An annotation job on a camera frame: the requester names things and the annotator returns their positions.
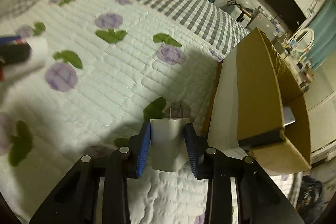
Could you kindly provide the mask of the white bottle red cap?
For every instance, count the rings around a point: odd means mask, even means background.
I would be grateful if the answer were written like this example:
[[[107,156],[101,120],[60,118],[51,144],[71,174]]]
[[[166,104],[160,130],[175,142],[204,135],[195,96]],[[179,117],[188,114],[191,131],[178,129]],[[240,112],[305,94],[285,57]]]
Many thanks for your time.
[[[49,50],[46,39],[38,36],[23,39],[25,39],[31,47],[29,59],[24,63],[1,65],[1,82],[29,74],[45,65]]]

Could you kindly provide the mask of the white power adapter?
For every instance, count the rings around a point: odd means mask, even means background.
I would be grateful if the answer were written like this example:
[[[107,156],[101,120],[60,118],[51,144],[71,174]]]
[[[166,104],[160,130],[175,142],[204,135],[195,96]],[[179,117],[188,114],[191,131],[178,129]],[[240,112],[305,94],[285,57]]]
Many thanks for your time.
[[[183,129],[190,122],[179,105],[177,117],[151,119],[151,167],[164,172],[178,172],[188,161]]]

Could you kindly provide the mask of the cardboard box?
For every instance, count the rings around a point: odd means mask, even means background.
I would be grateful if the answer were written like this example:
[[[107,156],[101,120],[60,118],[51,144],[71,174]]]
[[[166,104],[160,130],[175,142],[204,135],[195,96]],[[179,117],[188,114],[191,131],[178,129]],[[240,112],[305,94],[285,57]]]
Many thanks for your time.
[[[270,175],[310,169],[303,91],[259,28],[218,64],[201,135],[227,156],[254,157]]]

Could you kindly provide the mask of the white floral quilt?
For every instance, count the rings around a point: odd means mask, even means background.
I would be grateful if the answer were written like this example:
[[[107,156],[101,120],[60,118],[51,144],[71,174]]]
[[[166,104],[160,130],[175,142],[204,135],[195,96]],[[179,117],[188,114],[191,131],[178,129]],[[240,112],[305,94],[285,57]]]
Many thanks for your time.
[[[135,135],[155,102],[162,114],[182,104],[201,130],[222,58],[203,31],[128,0],[40,0],[1,33],[28,26],[43,29],[45,65],[1,84],[1,110],[25,125],[1,157],[1,194],[21,223],[82,154]]]

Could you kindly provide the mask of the white dressing table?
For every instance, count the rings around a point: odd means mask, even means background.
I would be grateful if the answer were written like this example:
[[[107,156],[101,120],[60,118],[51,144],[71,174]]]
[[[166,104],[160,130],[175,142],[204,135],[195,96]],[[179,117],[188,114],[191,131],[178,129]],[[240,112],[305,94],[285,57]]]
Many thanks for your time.
[[[292,47],[283,47],[281,57],[288,65],[303,93],[309,90],[309,85],[314,80],[311,62],[306,59],[307,51],[299,51]]]

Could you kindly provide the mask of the white oval vanity mirror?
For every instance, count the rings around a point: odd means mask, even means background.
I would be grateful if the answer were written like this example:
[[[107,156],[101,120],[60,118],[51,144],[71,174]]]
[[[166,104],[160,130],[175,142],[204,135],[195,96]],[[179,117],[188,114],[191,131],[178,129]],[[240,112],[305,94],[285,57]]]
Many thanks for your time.
[[[307,54],[314,44],[314,30],[303,28],[298,30],[291,38],[291,54],[302,56]]]

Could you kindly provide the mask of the silver mini fridge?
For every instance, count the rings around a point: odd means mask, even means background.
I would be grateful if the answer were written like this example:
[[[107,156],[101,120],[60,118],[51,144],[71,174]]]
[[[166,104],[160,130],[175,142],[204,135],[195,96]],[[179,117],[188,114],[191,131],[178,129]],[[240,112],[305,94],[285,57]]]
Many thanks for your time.
[[[247,29],[253,31],[255,28],[259,28],[266,34],[268,39],[273,40],[275,37],[281,37],[286,34],[286,29],[282,23],[282,18],[279,15],[272,16],[262,10],[255,10]]]

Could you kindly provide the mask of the white drawer cabinet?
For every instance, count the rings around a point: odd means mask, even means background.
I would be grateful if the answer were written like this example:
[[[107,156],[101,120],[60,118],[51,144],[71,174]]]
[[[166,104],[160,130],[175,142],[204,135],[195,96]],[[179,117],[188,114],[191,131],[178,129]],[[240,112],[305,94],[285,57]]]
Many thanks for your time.
[[[239,5],[230,4],[226,8],[225,12],[229,14],[231,18],[243,25],[247,25],[251,21],[251,14]]]

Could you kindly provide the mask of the black wall television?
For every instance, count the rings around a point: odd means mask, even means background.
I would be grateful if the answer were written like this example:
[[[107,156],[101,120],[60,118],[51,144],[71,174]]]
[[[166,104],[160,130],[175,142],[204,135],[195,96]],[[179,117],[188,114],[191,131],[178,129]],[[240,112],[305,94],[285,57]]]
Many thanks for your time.
[[[291,32],[297,31],[306,20],[305,14],[294,0],[264,0],[284,21]]]

